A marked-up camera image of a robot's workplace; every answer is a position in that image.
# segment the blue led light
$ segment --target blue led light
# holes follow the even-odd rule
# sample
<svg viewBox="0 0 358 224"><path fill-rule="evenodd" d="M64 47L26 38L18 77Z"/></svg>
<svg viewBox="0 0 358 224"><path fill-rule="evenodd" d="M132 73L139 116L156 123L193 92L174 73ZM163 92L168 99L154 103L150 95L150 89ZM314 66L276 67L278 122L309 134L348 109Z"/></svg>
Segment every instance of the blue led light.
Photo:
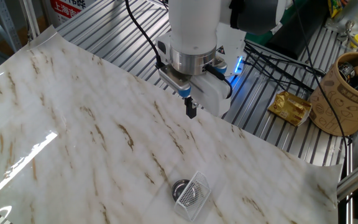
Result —
<svg viewBox="0 0 358 224"><path fill-rule="evenodd" d="M241 60L242 60L242 56L239 58L239 61L237 62L237 66L236 66L236 69L234 69L234 73L240 72L239 67L240 67Z"/></svg>

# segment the pen holder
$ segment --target pen holder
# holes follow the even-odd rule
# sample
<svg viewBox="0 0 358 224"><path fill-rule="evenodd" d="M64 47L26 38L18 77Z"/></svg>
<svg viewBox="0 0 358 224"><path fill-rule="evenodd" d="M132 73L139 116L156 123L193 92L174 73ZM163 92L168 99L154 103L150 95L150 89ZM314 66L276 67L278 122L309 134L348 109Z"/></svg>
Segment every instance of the pen holder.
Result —
<svg viewBox="0 0 358 224"><path fill-rule="evenodd" d="M358 66L358 52L341 55L320 84L347 136L358 130L358 91L347 84L339 73L338 64L343 62L349 62L353 67ZM311 94L310 102L312 104L310 118L314 124L329 134L341 136L336 118L318 87Z"/></svg>

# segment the black cable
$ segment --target black cable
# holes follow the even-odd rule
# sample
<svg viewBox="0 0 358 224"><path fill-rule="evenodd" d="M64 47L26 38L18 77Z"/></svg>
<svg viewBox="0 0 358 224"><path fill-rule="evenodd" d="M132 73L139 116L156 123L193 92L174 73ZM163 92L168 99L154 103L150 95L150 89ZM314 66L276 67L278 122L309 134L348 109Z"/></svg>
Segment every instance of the black cable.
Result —
<svg viewBox="0 0 358 224"><path fill-rule="evenodd" d="M282 82L281 80L277 80L276 78L274 78L273 75L270 74L263 66L261 66L261 64L258 63L258 61L257 61L249 52L247 52L247 53L248 53L249 57L255 62L255 64L258 65L258 66L262 69L262 74L263 74L263 75L265 75L265 76L271 78L273 81L275 81L275 82L277 83L277 85L278 85L281 89L285 90L284 86L282 86L281 83L280 83L280 82Z"/></svg>
<svg viewBox="0 0 358 224"><path fill-rule="evenodd" d="M215 76L216 78L218 78L219 80L225 81L226 84L229 85L229 87L230 87L230 92L229 92L228 96L226 97L226 99L230 98L231 95L233 94L233 87L231 86L231 84L229 83L229 81L226 80L226 77L225 77L222 73L220 73L219 71L217 71L217 70L216 70L212 65L210 65L210 64L207 64L207 65L205 66L205 70L207 70L209 73L211 73L212 75L214 75L214 76Z"/></svg>
<svg viewBox="0 0 358 224"><path fill-rule="evenodd" d="M253 44L252 42L246 42L246 44L250 44L250 45L254 45L254 46L258 47L257 45ZM273 54L275 54L275 55L281 57L281 55L279 55L279 54L277 54L277 53L275 53L275 52L270 52L270 53L273 53ZM272 56L265 55L265 54L262 54L262 55L264 55L265 57L267 57L267 58L269 58L269 59L271 59L271 60L277 60L277 61L281 61L281 62L286 62L286 63L292 63L292 64L295 64L295 65L299 65L299 66L303 67L307 72L312 73L312 68L311 68L310 66L308 66L308 65L303 64L303 63L294 62L294 61L291 61L291 60L288 60L288 59L274 58L274 57L272 57ZM319 73L318 76L323 77L323 76L325 76L325 74L326 74L326 72L323 71L323 70L320 69L320 68L313 68L313 69Z"/></svg>
<svg viewBox="0 0 358 224"><path fill-rule="evenodd" d="M299 81L297 78L293 77L292 75L290 75L288 72L282 70L280 67L276 66L274 63L272 63L269 59L266 59L259 51L257 51L255 48L253 48L252 46L248 45L248 47L251 49L251 51L253 51L253 53L257 54L262 60L264 60L269 67L275 68L276 71L280 72L281 74L283 74L285 77L287 77L289 80L293 81L296 85L308 90L309 92L313 92L314 90L312 88L310 88L309 86L305 85L303 82Z"/></svg>
<svg viewBox="0 0 358 224"><path fill-rule="evenodd" d="M154 46L152 40L150 39L150 37L146 34L146 32L142 29L142 27L139 25L139 23L137 23L134 15L132 15L132 12L131 12L131 9L129 7L129 0L125 0L125 5L127 7L127 11L128 11L128 14L129 14L129 17L132 19L132 21L134 22L134 24L137 26L137 28L141 31L141 33L143 34L143 36L147 39L147 41L149 42L149 44L152 46L153 50L154 50L154 53L155 53L155 59L157 61L156 63L156 67L157 68L161 68L164 66L164 64L162 63L161 61L161 57L160 55L158 54L158 51L157 51L157 48Z"/></svg>
<svg viewBox="0 0 358 224"><path fill-rule="evenodd" d="M292 63L292 64L295 64L295 65L298 65L300 67L302 67L303 69L305 69L307 72L309 73L313 73L312 72L312 69L310 66L307 66L307 65L304 65L302 63L299 63L299 62L293 62L293 61L290 61L290 60L287 60L287 59L280 59L280 58L275 58L275 57L272 57L272 56L269 56L269 55L265 55L263 54L266 58L270 59L270 60L275 60L275 61L278 61L278 62L285 62L285 63ZM326 72L324 72L322 69L320 68L313 68L316 72L318 72L318 76L320 77L323 77L325 76Z"/></svg>
<svg viewBox="0 0 358 224"><path fill-rule="evenodd" d="M165 0L161 0L161 3L164 5L165 9L168 11L167 3L165 3Z"/></svg>
<svg viewBox="0 0 358 224"><path fill-rule="evenodd" d="M296 2L295 0L292 0L292 3L296 9L296 14L298 15L298 20L299 20L299 25L301 27L301 31L302 31L302 34L303 34L303 40L305 41L305 46L306 46L306 52L308 54L308 58L309 58L309 63L310 63L310 66L313 68L313 63L311 61L311 54L310 54L310 50L309 50L309 46L308 46L308 40L306 38L306 34L305 34L305 30L303 29L303 26L302 26L302 21L301 21L301 17L300 17L300 14L299 14L299 9L298 9L298 6L296 5ZM342 125L341 125L341 121L339 120L338 118L338 115L336 114L335 110L334 110L334 107L332 106L332 104L329 102L328 100L328 97L326 96L323 88L321 87L320 85L320 82L318 81L318 78L317 78L317 75L316 73L314 72L314 70L312 70L313 72L313 78L314 80L316 80L317 82L317 85L318 85L318 88L320 89L321 91L321 94L323 95L324 99L327 101L327 104L328 106L330 107L330 109L333 111L333 114L336 118L336 121L338 122L338 126L339 126L339 129L341 130L341 134L342 134L342 138L343 138L343 141L344 141L344 145L345 145L345 158L347 158L347 144L346 144L346 137L345 137L345 133L343 131L343 128L342 128Z"/></svg>

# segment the small metal bowl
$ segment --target small metal bowl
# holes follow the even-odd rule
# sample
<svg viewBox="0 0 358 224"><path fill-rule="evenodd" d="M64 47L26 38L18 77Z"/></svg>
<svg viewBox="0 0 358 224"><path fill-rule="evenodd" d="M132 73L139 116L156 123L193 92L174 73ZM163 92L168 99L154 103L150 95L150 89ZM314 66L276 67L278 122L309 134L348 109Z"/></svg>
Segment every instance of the small metal bowl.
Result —
<svg viewBox="0 0 358 224"><path fill-rule="evenodd" d="M185 190L187 184L190 182L190 180L178 180L173 186L172 186L172 197L174 201L177 201L181 193Z"/></svg>

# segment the metal mesh strainer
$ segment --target metal mesh strainer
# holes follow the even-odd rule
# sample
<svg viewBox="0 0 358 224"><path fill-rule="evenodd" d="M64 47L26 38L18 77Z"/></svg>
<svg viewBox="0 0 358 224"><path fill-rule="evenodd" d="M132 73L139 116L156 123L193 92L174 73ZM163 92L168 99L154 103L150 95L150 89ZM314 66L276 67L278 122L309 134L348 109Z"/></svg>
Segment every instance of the metal mesh strainer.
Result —
<svg viewBox="0 0 358 224"><path fill-rule="evenodd" d="M174 206L174 211L189 221L194 221L211 193L206 177L197 171Z"/></svg>

